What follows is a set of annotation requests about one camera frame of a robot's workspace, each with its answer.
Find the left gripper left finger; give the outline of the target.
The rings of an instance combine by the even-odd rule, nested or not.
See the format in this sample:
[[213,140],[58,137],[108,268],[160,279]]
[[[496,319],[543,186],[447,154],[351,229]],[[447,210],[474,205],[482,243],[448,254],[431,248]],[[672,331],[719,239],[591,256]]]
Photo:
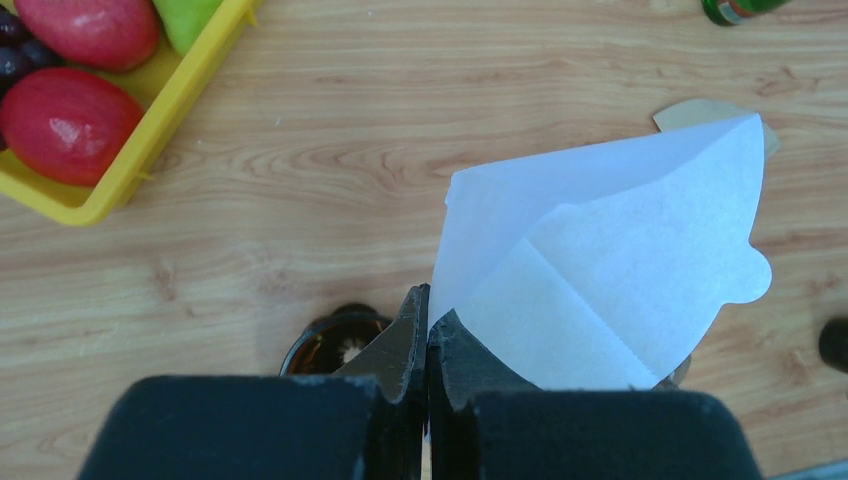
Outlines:
[[335,377],[369,385],[364,479],[419,479],[426,424],[425,357],[430,286],[412,287],[391,324]]

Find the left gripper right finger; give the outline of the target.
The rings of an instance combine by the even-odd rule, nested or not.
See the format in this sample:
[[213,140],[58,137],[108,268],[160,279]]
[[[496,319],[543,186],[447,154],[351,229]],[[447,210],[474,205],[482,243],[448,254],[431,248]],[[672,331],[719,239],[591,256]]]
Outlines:
[[427,342],[428,420],[434,479],[482,479],[491,422],[480,410],[488,394],[535,387],[499,360],[451,310]]

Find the amber glass dripper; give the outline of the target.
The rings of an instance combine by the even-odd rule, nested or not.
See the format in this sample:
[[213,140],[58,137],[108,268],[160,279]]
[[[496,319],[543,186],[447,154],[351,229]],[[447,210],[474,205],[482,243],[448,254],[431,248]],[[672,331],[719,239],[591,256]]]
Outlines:
[[393,319],[352,302],[313,320],[286,354],[280,375],[331,374],[358,356]]

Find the white paper coffee filter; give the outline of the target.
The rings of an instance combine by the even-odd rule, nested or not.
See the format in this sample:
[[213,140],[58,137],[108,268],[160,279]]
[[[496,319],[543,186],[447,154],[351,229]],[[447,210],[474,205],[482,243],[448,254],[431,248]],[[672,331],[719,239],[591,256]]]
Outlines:
[[455,172],[430,324],[448,313],[547,390],[649,389],[772,282],[750,236],[756,113]]

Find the brown paper coffee filter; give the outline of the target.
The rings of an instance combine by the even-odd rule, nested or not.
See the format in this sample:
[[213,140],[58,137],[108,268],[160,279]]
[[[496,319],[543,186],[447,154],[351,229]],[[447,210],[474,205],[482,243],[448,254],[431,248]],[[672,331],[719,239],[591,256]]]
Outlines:
[[705,98],[693,98],[670,105],[653,115],[653,121],[659,130],[656,134],[658,142],[663,147],[648,148],[648,137],[634,139],[639,147],[634,147],[632,157],[635,161],[640,158],[644,165],[649,163],[656,167],[678,168],[685,164],[698,161],[702,157],[712,158],[712,145],[702,144],[698,136],[692,138],[689,134],[679,137],[671,131],[695,128],[715,122],[725,122],[732,118],[759,115],[758,112],[742,108],[736,104]]

